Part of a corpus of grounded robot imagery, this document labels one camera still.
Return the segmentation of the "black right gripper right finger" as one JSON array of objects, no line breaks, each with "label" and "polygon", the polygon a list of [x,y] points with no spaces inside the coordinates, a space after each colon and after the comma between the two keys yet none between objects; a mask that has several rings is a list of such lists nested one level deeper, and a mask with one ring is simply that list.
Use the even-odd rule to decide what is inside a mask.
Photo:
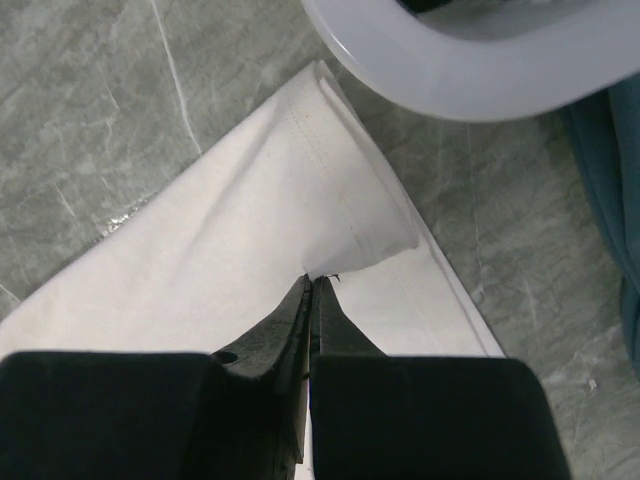
[{"label": "black right gripper right finger", "polygon": [[545,392],[509,358],[390,356],[313,284],[311,446],[318,479],[566,479]]}]

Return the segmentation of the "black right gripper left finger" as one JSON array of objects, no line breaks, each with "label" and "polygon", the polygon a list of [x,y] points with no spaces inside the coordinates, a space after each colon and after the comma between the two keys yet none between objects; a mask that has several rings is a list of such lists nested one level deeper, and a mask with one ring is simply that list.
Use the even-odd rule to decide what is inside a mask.
[{"label": "black right gripper left finger", "polygon": [[22,351],[1,363],[5,479],[290,479],[312,284],[211,354]]}]

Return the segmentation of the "cream white t shirt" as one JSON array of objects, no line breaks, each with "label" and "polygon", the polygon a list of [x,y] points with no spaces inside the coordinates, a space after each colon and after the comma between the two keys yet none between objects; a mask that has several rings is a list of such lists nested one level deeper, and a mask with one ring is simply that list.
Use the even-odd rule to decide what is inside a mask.
[{"label": "cream white t shirt", "polygon": [[31,294],[1,351],[211,352],[305,274],[386,352],[502,355],[321,62]]}]

